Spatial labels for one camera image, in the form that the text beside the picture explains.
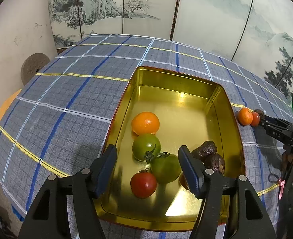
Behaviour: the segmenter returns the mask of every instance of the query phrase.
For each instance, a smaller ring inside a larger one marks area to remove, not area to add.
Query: silver bolt
[[[243,182],[247,181],[247,177],[244,175],[239,175],[239,179]]]
[[[48,176],[48,180],[53,181],[56,178],[55,174],[51,174]]]
[[[214,173],[214,171],[212,169],[206,169],[205,172],[208,174],[208,175],[212,175]]]
[[[82,174],[88,174],[89,172],[90,172],[89,168],[84,168],[84,169],[81,170]]]

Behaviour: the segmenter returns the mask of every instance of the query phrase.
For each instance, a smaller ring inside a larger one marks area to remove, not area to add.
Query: pink ribbon
[[[281,179],[279,179],[279,187],[280,187],[280,192],[279,192],[279,199],[282,198],[282,194],[284,192],[284,184],[285,184],[285,181],[282,181]]]

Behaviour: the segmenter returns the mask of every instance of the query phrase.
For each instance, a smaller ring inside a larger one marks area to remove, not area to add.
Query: gray checkered fabric
[[[0,122],[0,183],[20,214],[26,215],[50,174],[37,159],[73,175],[100,156],[127,81],[141,65],[180,71],[217,82],[225,88],[235,112],[240,109],[236,106],[239,104],[292,121],[292,109],[283,94],[224,58],[157,38],[117,34],[88,36],[42,68]],[[238,128],[247,177],[255,190],[261,192],[260,198],[275,225],[279,218],[278,189],[267,189],[280,177],[282,144],[266,136],[260,128],[241,125]],[[79,237],[72,196],[68,197],[68,216],[73,238]],[[143,231],[103,220],[101,224],[106,238],[110,239],[182,239],[190,234]],[[223,238],[224,229],[225,225],[218,227],[216,238]]]

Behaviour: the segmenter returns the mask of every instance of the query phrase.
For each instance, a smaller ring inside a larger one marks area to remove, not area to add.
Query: yellow cloth
[[[16,96],[20,93],[21,90],[22,89],[13,93],[6,101],[4,101],[3,105],[0,108],[0,121],[4,116],[5,112],[7,111],[7,109],[9,108],[9,106],[12,104],[13,100],[16,98]]]

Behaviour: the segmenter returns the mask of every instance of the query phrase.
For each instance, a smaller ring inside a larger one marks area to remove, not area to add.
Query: orange
[[[260,122],[260,116],[257,112],[252,112],[252,122],[250,123],[251,126],[257,127]]]
[[[133,118],[131,127],[137,135],[155,134],[160,128],[160,121],[152,112],[141,112]]]
[[[239,123],[243,126],[250,125],[253,120],[252,113],[248,108],[242,108],[239,111],[237,118]]]

